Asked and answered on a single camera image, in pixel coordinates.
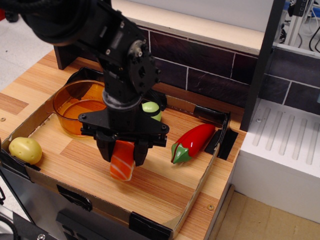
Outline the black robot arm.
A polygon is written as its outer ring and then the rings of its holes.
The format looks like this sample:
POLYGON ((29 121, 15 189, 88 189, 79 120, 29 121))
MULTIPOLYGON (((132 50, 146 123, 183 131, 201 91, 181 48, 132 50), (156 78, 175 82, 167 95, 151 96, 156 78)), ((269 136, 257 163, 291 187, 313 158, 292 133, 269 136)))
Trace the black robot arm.
POLYGON ((160 81, 160 70, 141 30, 109 0, 3 0, 0 7, 20 14, 42 41, 74 45, 96 58, 103 69, 106 108, 78 119, 81 133, 94 137, 106 161, 117 140, 134 143, 136 166, 150 148, 166 146, 169 127, 142 109, 142 98, 160 81))

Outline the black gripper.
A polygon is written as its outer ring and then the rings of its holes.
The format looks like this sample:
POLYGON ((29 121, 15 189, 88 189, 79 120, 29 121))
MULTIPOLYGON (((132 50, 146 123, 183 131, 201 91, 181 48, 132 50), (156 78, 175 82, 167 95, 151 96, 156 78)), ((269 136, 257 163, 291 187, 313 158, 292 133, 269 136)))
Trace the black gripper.
POLYGON ((169 126, 147 115, 140 105, 120 110, 106 107, 104 110, 85 112, 78 116, 81 133, 92 136, 102 158, 110 162, 116 141, 134 143, 135 166, 144 164, 148 149, 165 147, 169 126))

